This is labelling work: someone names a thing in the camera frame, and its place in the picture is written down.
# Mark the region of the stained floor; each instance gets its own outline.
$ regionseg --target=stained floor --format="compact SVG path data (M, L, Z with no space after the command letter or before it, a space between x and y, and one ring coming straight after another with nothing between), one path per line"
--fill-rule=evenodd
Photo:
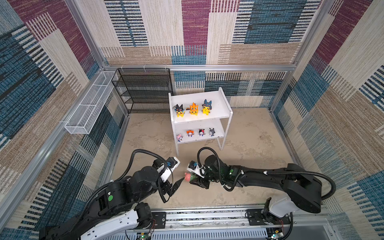
M174 181L184 177L190 161L196 161L197 151L208 146L213 148L227 165L242 165L250 168L275 169L286 167L292 159L265 108L233 109L224 149L219 150L216 140L192 142L179 145L180 165L174 171ZM169 114L132 114L115 164L112 179L119 177L126 169L131 153L135 149L146 149L167 159L176 156L175 142ZM200 160L211 155L202 151ZM129 171L132 175L144 166L150 166L154 158L136 154ZM151 208L199 207L237 204L263 204L273 193L281 191L264 187L235 188L232 192L224 190L219 183L210 183L209 189L184 181L169 202L163 203L156 192L144 200Z

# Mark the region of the small figurine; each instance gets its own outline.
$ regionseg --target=small figurine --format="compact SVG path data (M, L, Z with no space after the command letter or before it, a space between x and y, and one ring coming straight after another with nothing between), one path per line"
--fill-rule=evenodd
M189 108L186 108L186 110L189 110L190 114L194 114L197 116L197 113L199 112L198 108L199 108L198 105L196 105L195 103L192 103L192 105L189 105Z
M205 135L204 129L199 129L199 136L202 137L203 135Z
M181 134L177 135L176 138L178 142L183 141L183 136Z
M215 134L215 129L214 128L209 128L209 136L210 137L213 137L214 136L214 134Z
M204 100L204 104L202 105L203 106L203 113L205 113L206 115L208 115L210 112L211 112L211 109L212 109L212 100L207 102L207 100Z
M176 104L175 106L175 112L176 112L176 115L177 117L181 116L181 117L184 117L184 108L183 108L183 104L181 104L181 106L179 107L178 104Z
M193 130L188 130L187 134L188 134L188 137L192 137L192 135L194 135L194 131Z

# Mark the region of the shelf top tier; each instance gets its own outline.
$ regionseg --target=shelf top tier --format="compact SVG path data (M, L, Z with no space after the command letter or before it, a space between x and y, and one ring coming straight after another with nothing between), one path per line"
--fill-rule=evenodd
M208 102L212 101L212 110L209 115L203 114L202 112L202 104L204 103L205 99ZM176 116L176 112L173 109L176 104L179 106L183 104L183 108L186 109L189 107L189 105L192 105L192 103L195 103L199 106L199 113L197 116L190 114L189 110L185 111L183 118ZM171 108L171 120L174 122L174 124L203 121L207 119L228 118L232 112L232 109L229 106L221 87L218 91L169 96L169 107Z

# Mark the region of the black mesh rack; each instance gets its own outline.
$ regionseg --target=black mesh rack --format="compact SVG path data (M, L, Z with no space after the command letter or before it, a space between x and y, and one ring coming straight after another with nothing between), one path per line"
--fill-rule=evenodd
M118 68L112 81L128 113L169 113L173 95L168 68Z

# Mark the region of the white mesh basket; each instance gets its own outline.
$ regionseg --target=white mesh basket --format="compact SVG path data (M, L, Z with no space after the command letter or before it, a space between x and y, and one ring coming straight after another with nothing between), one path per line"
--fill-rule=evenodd
M113 71L103 71L98 76L65 124L65 129L70 134L89 134L91 132L113 89L112 79L117 81L117 76Z

